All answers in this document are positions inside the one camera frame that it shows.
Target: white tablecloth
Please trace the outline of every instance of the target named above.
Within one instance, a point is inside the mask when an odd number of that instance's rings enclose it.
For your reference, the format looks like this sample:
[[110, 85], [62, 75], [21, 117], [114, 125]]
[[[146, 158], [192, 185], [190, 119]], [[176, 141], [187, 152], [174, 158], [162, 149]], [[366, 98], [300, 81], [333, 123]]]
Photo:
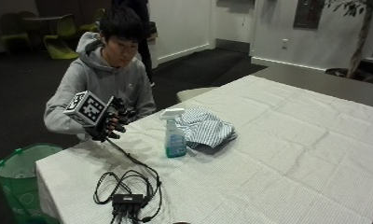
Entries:
[[[168, 159], [159, 113], [128, 126], [115, 143], [163, 181], [163, 207], [151, 223], [372, 223], [373, 107], [253, 76], [183, 105], [207, 108], [239, 136], [223, 148], [190, 149]], [[63, 223], [110, 223], [111, 203], [92, 199], [99, 178], [139, 166], [96, 142], [37, 166], [45, 211]], [[107, 186], [103, 197], [114, 183]], [[130, 186], [144, 193], [138, 181]], [[159, 197], [140, 217], [158, 205]]]

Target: black hair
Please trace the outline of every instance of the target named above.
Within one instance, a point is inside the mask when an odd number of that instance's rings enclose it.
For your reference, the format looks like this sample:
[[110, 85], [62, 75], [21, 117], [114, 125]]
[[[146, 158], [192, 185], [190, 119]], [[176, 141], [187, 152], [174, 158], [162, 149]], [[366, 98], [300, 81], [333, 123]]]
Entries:
[[114, 7], [104, 12], [100, 20], [104, 40], [111, 36], [139, 42], [143, 39], [140, 17], [130, 7]]

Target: striped cloth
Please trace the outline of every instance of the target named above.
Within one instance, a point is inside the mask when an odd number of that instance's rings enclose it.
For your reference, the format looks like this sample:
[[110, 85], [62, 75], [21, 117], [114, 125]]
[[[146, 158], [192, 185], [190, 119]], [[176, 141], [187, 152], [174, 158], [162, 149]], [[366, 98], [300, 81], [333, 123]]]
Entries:
[[176, 126], [186, 132], [190, 148], [200, 144], [215, 148], [237, 137], [233, 125], [203, 107], [186, 109], [184, 114], [176, 118]]

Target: cable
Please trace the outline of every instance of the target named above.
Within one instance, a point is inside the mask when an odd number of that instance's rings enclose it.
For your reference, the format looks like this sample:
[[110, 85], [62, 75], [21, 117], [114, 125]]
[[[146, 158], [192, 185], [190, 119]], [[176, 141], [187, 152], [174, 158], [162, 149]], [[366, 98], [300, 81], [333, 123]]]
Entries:
[[[100, 177], [100, 180], [98, 182], [98, 186], [96, 186], [96, 190], [95, 190], [95, 194], [94, 194], [94, 200], [95, 200], [95, 203], [96, 204], [107, 204], [110, 203], [110, 201], [114, 199], [114, 195], [116, 194], [119, 188], [123, 188], [130, 194], [132, 194], [132, 190], [131, 188], [127, 187], [127, 185], [123, 183], [123, 181], [130, 178], [130, 177], [139, 177], [142, 178], [143, 182], [146, 182], [146, 185], [147, 185], [147, 195], [144, 197], [144, 200], [143, 200], [143, 204], [140, 205], [139, 209], [136, 208], [135, 211], [130, 211], [128, 212], [128, 218], [134, 221], [134, 224], [139, 223], [139, 222], [150, 222], [152, 220], [154, 217], [156, 217], [156, 215], [159, 214], [159, 211], [160, 211], [160, 208], [162, 208], [162, 203], [163, 203], [163, 199], [162, 199], [162, 182], [160, 182], [160, 177], [159, 177], [159, 172], [151, 168], [146, 163], [140, 162], [138, 159], [135, 159], [130, 153], [127, 153], [123, 148], [120, 148], [111, 140], [108, 137], [106, 137], [106, 140], [108, 141], [108, 143], [111, 144], [111, 146], [119, 150], [123, 155], [138, 165], [143, 166], [147, 168], [147, 171], [148, 173], [154, 176], [154, 178], [156, 179], [156, 182], [158, 182], [158, 185], [156, 185], [156, 189], [154, 190], [154, 187], [152, 187], [152, 184], [150, 183], [150, 179], [138, 171], [135, 170], [130, 170], [127, 171], [122, 178], [119, 178], [114, 172], [107, 172], [102, 175]], [[116, 187], [114, 188], [108, 198], [106, 200], [100, 200], [99, 198], [99, 188], [100, 188], [100, 185], [103, 183], [103, 180], [108, 177], [108, 176], [112, 176], [116, 181], [118, 181], [118, 184], [116, 184]], [[159, 209], [158, 211], [155, 212], [155, 214], [150, 217], [144, 217], [142, 219], [139, 219], [139, 210], [151, 202], [151, 200], [155, 198], [155, 196], [158, 195], [158, 192], [159, 192]], [[114, 211], [112, 211], [112, 215], [114, 215], [114, 218], [112, 218], [112, 221], [111, 221], [111, 224], [114, 223], [114, 220], [116, 218], [116, 216], [120, 216], [119, 220], [122, 223], [122, 219], [126, 215], [126, 213], [123, 212], [123, 210], [120, 208], [114, 208]]]

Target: person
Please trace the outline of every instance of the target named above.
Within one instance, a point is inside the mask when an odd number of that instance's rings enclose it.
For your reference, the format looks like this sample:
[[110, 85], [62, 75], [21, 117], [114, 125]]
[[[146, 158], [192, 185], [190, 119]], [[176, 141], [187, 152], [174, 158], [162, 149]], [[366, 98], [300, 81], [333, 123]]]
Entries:
[[140, 16], [140, 21], [143, 24], [143, 40], [139, 42], [139, 54], [140, 60], [146, 65], [146, 72], [150, 78], [151, 86], [155, 86], [154, 82], [154, 72], [152, 72], [152, 59], [151, 51], [148, 48], [148, 38], [151, 36], [150, 32], [150, 12], [148, 12], [148, 0], [112, 0], [112, 7], [130, 7], [135, 10], [136, 14]]
[[71, 63], [47, 102], [45, 122], [50, 131], [78, 134], [83, 140], [88, 138], [82, 124], [65, 114], [75, 94], [82, 91], [91, 91], [106, 103], [112, 96], [120, 97], [126, 108], [136, 111], [136, 119], [156, 111], [144, 65], [135, 57], [142, 37], [135, 11], [128, 7], [107, 10], [100, 33], [84, 33], [77, 49], [79, 59]]

